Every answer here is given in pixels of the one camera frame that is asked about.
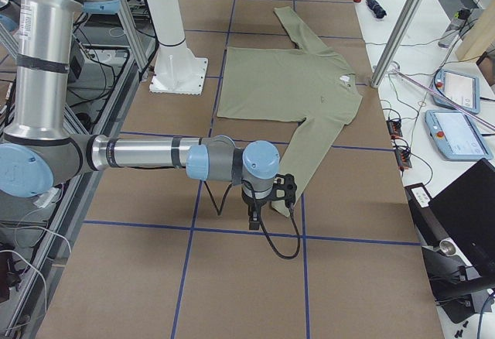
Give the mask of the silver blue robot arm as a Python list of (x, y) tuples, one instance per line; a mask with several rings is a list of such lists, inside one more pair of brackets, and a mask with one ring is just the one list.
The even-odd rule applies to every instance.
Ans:
[(73, 16), (116, 12), (120, 0), (21, 0), (15, 112), (1, 145), (1, 188), (32, 197), (75, 176), (107, 168), (184, 169), (195, 180), (241, 186), (249, 227), (263, 227), (274, 199), (278, 150), (256, 141), (244, 149), (226, 136), (155, 140), (70, 134), (63, 127)]

